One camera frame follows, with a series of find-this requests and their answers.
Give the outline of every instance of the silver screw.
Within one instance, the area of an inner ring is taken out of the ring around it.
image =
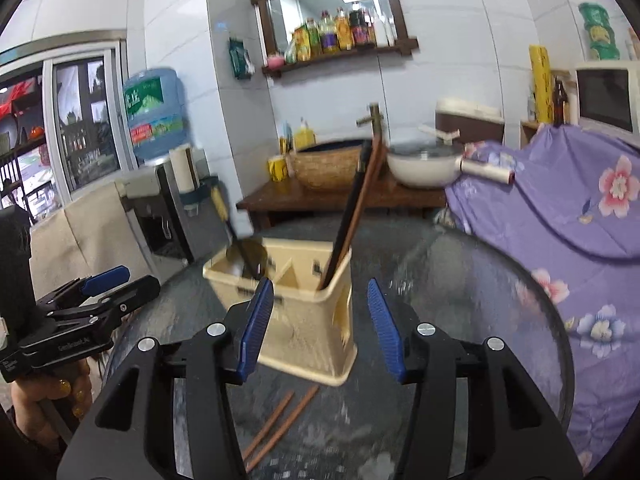
[[[212,323],[207,326],[207,334],[212,336],[223,335],[226,327],[222,323]]]
[[[504,348],[504,341],[500,338],[492,337],[489,339],[489,341],[486,342],[486,345],[491,350],[500,351]]]
[[[150,337],[145,337],[144,339],[138,341],[138,350],[140,350],[141,352],[148,352],[154,346],[156,346],[156,342]]]
[[[436,333],[436,327],[434,327],[431,323],[420,323],[418,325],[418,334],[420,335],[433,335]]]

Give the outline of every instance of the wooden mirror frame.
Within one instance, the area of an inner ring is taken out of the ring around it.
[[[262,36],[264,38],[264,47],[267,52],[267,56],[271,54],[277,54],[278,49],[276,47],[276,37],[273,31],[273,22],[271,21],[271,14],[269,12],[269,0],[251,0],[251,3],[254,6],[258,7],[260,11],[260,24],[262,26]],[[347,56],[363,56],[367,54],[382,54],[385,52],[398,52],[401,56],[410,56],[412,54],[412,50],[418,48],[418,40],[417,38],[409,37],[406,30],[406,23],[404,22],[404,14],[402,13],[402,5],[400,4],[400,0],[389,0],[389,6],[391,8],[391,13],[394,17],[394,24],[396,26],[396,34],[398,38],[393,46],[385,46],[385,47],[377,47],[377,48],[368,48],[368,49],[357,49],[353,50],[343,50],[339,53],[333,55],[322,56],[316,59],[312,59],[310,61],[300,61],[295,64],[285,65],[277,70],[272,70],[267,66],[262,67],[262,72],[265,75],[270,75],[272,77],[280,77],[282,72],[288,72],[289,70],[294,70],[297,68],[301,68],[302,66],[308,66],[310,64],[316,64],[318,62],[323,62],[335,58],[347,57]]]

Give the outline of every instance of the human hand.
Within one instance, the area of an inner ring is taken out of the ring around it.
[[[32,374],[11,383],[15,423],[28,439],[47,449],[58,452],[58,433],[53,429],[38,402],[44,399],[63,399],[72,396],[73,414],[82,419],[89,411],[93,398],[89,365],[86,359],[77,363],[79,376],[73,384],[44,374]]]

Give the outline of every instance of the blue gripper pad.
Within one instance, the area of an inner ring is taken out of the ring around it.
[[[406,375],[402,338],[389,312],[385,297],[375,279],[369,281],[367,303],[373,326],[378,334],[380,348],[382,348],[382,353],[385,356],[386,369],[397,381],[402,382]]]
[[[248,308],[252,307],[253,310],[240,340],[240,358],[238,359],[238,368],[236,368],[242,382],[254,372],[264,340],[264,333],[267,332],[267,325],[273,309],[273,283],[271,280],[267,278],[260,280]]]
[[[98,296],[107,290],[111,290],[119,285],[123,285],[129,281],[131,277],[129,269],[120,265],[119,267],[113,267],[111,270],[107,270],[97,276],[92,276],[82,286],[82,293],[90,298]]]

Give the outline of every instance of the purple tablecloth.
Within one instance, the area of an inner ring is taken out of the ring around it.
[[[575,126],[544,126],[519,151],[467,151],[516,172],[511,187],[462,176],[447,200],[460,227],[530,270],[565,320],[576,375],[568,434],[589,471],[640,401],[640,156]]]

